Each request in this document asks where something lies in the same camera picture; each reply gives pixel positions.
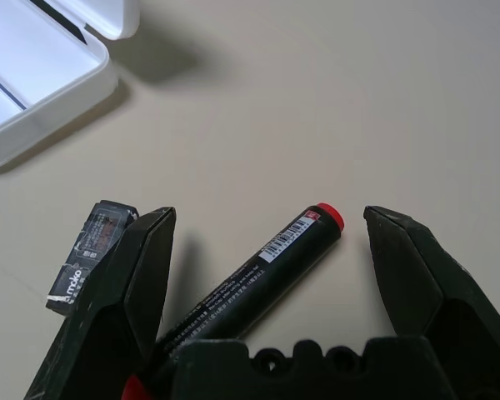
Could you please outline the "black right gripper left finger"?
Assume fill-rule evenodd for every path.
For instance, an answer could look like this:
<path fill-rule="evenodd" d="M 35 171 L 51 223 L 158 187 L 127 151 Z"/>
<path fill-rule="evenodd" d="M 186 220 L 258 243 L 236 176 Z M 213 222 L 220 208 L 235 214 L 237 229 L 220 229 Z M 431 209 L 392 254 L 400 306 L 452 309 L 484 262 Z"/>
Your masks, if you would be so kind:
<path fill-rule="evenodd" d="M 87 278 L 27 399 L 119 399 L 152 355 L 176 225 L 174 207 L 132 223 Z"/>

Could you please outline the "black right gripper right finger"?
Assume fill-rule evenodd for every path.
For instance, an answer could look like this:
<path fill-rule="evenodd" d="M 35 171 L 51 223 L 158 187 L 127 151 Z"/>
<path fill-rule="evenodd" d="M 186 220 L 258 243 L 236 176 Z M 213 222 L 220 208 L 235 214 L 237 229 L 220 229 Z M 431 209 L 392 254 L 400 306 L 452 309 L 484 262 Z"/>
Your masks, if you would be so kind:
<path fill-rule="evenodd" d="M 500 399 L 500 314 L 430 229 L 367 206 L 378 289 L 398 335 L 426 338 L 460 399 Z"/>

